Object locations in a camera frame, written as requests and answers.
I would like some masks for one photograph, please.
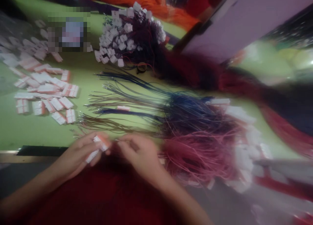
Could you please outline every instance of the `white plastic connector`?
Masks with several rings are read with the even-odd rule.
[[[116,27],[112,28],[110,30],[110,33],[113,35],[113,37],[117,36],[118,35],[118,30]]]
[[[102,28],[102,32],[105,33],[107,31],[110,31],[112,29],[112,26],[110,24],[105,24]]]
[[[118,18],[118,19],[113,19],[112,20],[112,24],[118,28],[120,28],[122,26],[122,19]]]
[[[235,146],[235,163],[238,169],[244,169],[248,171],[253,170],[253,161],[249,156],[248,150]]]
[[[95,58],[96,58],[97,62],[101,61],[101,53],[100,53],[100,51],[95,50]]]
[[[66,107],[66,109],[71,109],[74,106],[74,104],[68,100],[67,97],[62,97],[59,99],[59,101],[64,107]]]
[[[117,62],[117,58],[115,57],[115,55],[113,55],[113,56],[110,58],[110,61],[111,61],[111,63],[116,63],[116,62]]]
[[[93,158],[96,157],[96,155],[98,154],[99,150],[95,150],[94,152],[92,152],[89,157],[86,159],[86,163],[89,164]]]
[[[132,32],[133,31],[133,26],[132,24],[125,24],[124,25],[124,30],[129,33],[129,32]]]
[[[133,5],[133,9],[137,12],[139,12],[141,10],[141,5],[135,1],[134,5]]]
[[[125,43],[120,43],[119,46],[118,46],[118,48],[119,48],[120,50],[126,49]]]
[[[247,124],[253,124],[256,121],[255,118],[248,116],[241,107],[228,106],[225,114]]]
[[[101,48],[100,48],[100,53],[101,53],[101,55],[105,55],[105,54],[108,53],[108,51],[107,51],[106,48],[101,47]]]
[[[113,19],[119,19],[120,18],[118,11],[112,10],[111,13],[112,13]]]
[[[152,11],[148,10],[146,12],[146,19],[151,19],[152,18]]]
[[[65,124],[66,123],[66,119],[65,117],[59,113],[59,112],[55,112],[52,113],[52,118],[56,120],[56,122],[58,122],[60,125]]]
[[[94,137],[94,142],[101,142],[102,146],[100,149],[103,152],[109,149],[109,147],[106,144],[106,140],[104,140],[102,137],[100,137],[98,135],[96,137]]]
[[[126,10],[126,9],[118,9],[118,13],[119,13],[120,15],[126,16],[126,15],[127,15],[127,10]]]
[[[121,35],[120,36],[120,40],[121,40],[121,42],[127,41],[127,36],[126,35]]]
[[[133,18],[135,16],[134,10],[132,8],[127,8],[127,17]]]
[[[122,58],[120,58],[120,59],[117,60],[117,65],[118,65],[119,67],[123,67],[123,66],[124,66],[124,61],[123,61]]]
[[[101,61],[102,61],[103,64],[106,64],[106,63],[108,63],[110,61],[110,59],[107,56],[105,56],[105,57],[101,58]]]
[[[113,55],[115,55],[115,50],[112,48],[108,48],[108,56],[112,57]]]

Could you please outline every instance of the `red and white package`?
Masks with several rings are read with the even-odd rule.
[[[38,60],[36,60],[35,58],[29,57],[29,58],[25,58],[22,61],[20,61],[19,65],[21,65],[27,71],[31,72],[34,70],[35,67],[41,66],[41,63],[38,62]]]
[[[51,83],[60,87],[61,89],[64,89],[66,82],[59,80],[58,78],[54,77],[51,80]]]
[[[18,114],[24,114],[29,112],[28,101],[26,99],[18,99],[16,101],[16,108]]]
[[[68,96],[72,97],[72,98],[76,98],[77,97],[77,93],[78,93],[78,86],[77,85],[72,85],[69,89],[69,94]]]
[[[42,77],[41,74],[39,73],[31,73],[30,76],[41,85],[46,83],[46,80],[44,79],[44,77]]]
[[[35,97],[41,98],[41,99],[53,99],[53,97],[49,94],[40,94],[40,93],[33,93]]]
[[[44,103],[44,105],[46,106],[47,110],[50,113],[56,112],[56,109],[54,108],[54,106],[51,104],[51,102],[49,100],[42,99],[41,101]]]
[[[29,92],[29,93],[36,93],[37,92],[37,88],[28,87],[27,88],[27,92]]]
[[[38,93],[46,93],[46,94],[53,94],[56,92],[56,88],[54,85],[44,84],[38,87]]]
[[[24,74],[23,72],[19,71],[16,68],[13,67],[9,67],[9,69],[15,74],[18,75],[20,78],[24,78],[26,76],[26,74]]]
[[[126,107],[126,106],[117,106],[118,110],[124,110],[124,111],[130,111],[130,107]]]
[[[37,87],[40,86],[40,83],[38,83],[36,80],[33,80],[33,79],[31,79],[31,78],[26,79],[25,82],[26,82],[29,86],[33,87],[33,88],[37,88]]]
[[[100,135],[97,135],[96,137],[94,137],[94,142],[101,142],[102,143],[102,146],[100,149],[103,152],[109,148],[109,142]],[[92,152],[89,155],[89,157],[86,159],[86,162],[89,164],[92,161],[92,159],[95,158],[95,156],[98,154],[98,152],[99,152],[99,150]]]
[[[28,99],[28,100],[33,100],[35,99],[35,95],[33,93],[16,93],[14,95],[15,99]]]
[[[73,109],[66,110],[66,122],[68,124],[76,122],[75,111]]]
[[[37,52],[34,54],[34,56],[37,58],[37,59],[40,59],[40,60],[44,60],[47,56],[47,54],[42,51],[42,50],[37,50]]]
[[[45,114],[45,106],[42,101],[33,102],[32,105],[34,115],[40,116]]]
[[[64,107],[66,107],[66,109],[71,109],[74,106],[74,104],[71,103],[71,101],[68,100],[67,97],[62,97],[59,99],[59,101]]]
[[[69,76],[70,76],[70,71],[69,70],[63,70],[61,81],[68,82]]]
[[[60,103],[60,101],[57,99],[57,98],[53,98],[51,100],[51,104],[54,106],[54,108],[57,110],[57,111],[61,111],[64,109],[64,106]]]
[[[66,85],[64,86],[63,91],[62,91],[62,95],[68,97],[71,87],[72,87],[71,84],[66,84]]]
[[[56,122],[58,122],[60,125],[65,124],[66,123],[66,119],[65,117],[59,113],[59,112],[55,112],[52,113],[52,118],[56,120]]]
[[[46,82],[50,82],[52,79],[52,77],[47,72],[42,72],[40,75]]]
[[[63,70],[61,68],[46,68],[46,71],[51,74],[62,74]]]
[[[43,64],[39,67],[34,68],[34,72],[44,72],[47,68],[50,68],[51,66],[49,64]]]
[[[18,79],[18,81],[14,83],[14,86],[23,89],[26,88],[27,83],[23,79]]]
[[[63,61],[63,58],[61,57],[61,55],[58,52],[51,52],[51,54],[57,62]]]

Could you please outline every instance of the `table surface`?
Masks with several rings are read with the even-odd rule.
[[[18,6],[26,13],[30,19],[43,19],[48,21],[49,15],[60,14],[65,17],[63,13],[72,14],[69,12],[69,7],[61,6],[58,4],[45,2],[42,0],[16,0]],[[94,39],[98,40],[98,37],[102,33],[102,22],[103,16],[98,14],[91,14],[88,17],[90,22],[92,34]],[[176,26],[170,24],[164,24],[164,29],[176,37],[181,38],[184,35],[184,31]],[[109,68],[110,65],[103,65],[98,63],[94,58],[94,53],[78,53],[78,52],[64,52],[61,53],[63,57],[62,63],[57,63],[51,55],[48,55],[45,62],[50,64],[52,67],[59,67],[71,71],[70,83],[76,84],[80,87],[78,97],[71,99],[75,104],[77,112],[81,111],[88,115],[93,115],[84,104],[88,104],[88,98],[91,91],[103,91],[102,84],[104,81],[99,80],[94,73],[99,71],[105,71],[105,68]],[[5,78],[6,83],[0,88],[0,150],[17,150],[23,145],[34,145],[34,146],[54,146],[62,147],[69,146],[73,141],[73,133],[70,129],[78,130],[75,125],[58,125],[56,121],[49,115],[45,116],[34,116],[30,113],[28,115],[18,115],[15,107],[14,94],[18,92],[18,88],[13,86],[13,83],[18,79],[5,64],[0,62],[1,76]],[[165,85],[174,91],[186,90],[185,88],[173,88],[163,81],[155,79],[150,76],[149,72],[138,75],[145,81],[157,82]],[[130,86],[139,92],[143,92],[142,88],[136,87],[130,84]],[[201,93],[201,95],[214,95],[223,97],[221,93]],[[300,155],[295,153],[289,147],[287,147],[278,138],[275,133],[268,126],[260,113],[258,107],[251,101],[245,99],[232,99],[232,105],[242,106],[245,111],[257,118],[255,127],[262,132],[263,143],[270,147],[272,155],[277,159],[300,159]],[[140,125],[139,118],[136,116],[120,116],[119,118],[125,118],[127,120],[138,122]],[[109,133],[111,139],[122,135]]]

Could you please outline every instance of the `bundle of wires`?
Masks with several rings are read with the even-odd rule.
[[[297,89],[299,85],[293,86],[290,91],[281,91],[266,86],[247,71],[225,68],[198,55],[168,53],[167,61],[169,65],[166,68],[170,72],[165,67],[155,68],[165,79],[194,88],[250,98],[289,147],[313,158],[313,128],[310,124],[313,121],[313,108],[306,101],[308,97]]]
[[[128,72],[104,72],[98,76],[111,80],[113,84],[104,85],[107,92],[91,95],[91,103],[87,106],[99,116],[81,115],[81,126],[119,133],[138,131],[164,139],[159,157],[166,159],[166,169],[183,184],[194,182],[195,186],[207,186],[215,177],[237,179],[240,170],[234,159],[235,146],[238,138],[246,139],[246,129],[225,113],[227,105],[212,105],[214,97],[200,98],[188,95],[188,92],[173,93]],[[146,92],[132,90],[127,83],[137,84]],[[151,97],[146,94],[148,92],[160,98]],[[117,105],[138,107],[141,112],[115,109]],[[102,118],[106,114],[135,115],[145,120],[147,125],[154,126],[155,130],[122,125],[118,123],[122,118]]]
[[[165,0],[101,0],[105,3],[132,7],[137,1],[143,8],[151,10],[159,19],[181,26],[186,31],[189,31],[197,22],[198,19],[190,16],[183,9],[175,8],[166,4]]]

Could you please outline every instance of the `red fabric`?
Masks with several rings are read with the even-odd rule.
[[[9,224],[178,224],[158,191],[128,166],[99,164]]]
[[[215,8],[222,0],[188,0],[186,11],[193,17],[198,17],[209,6]]]

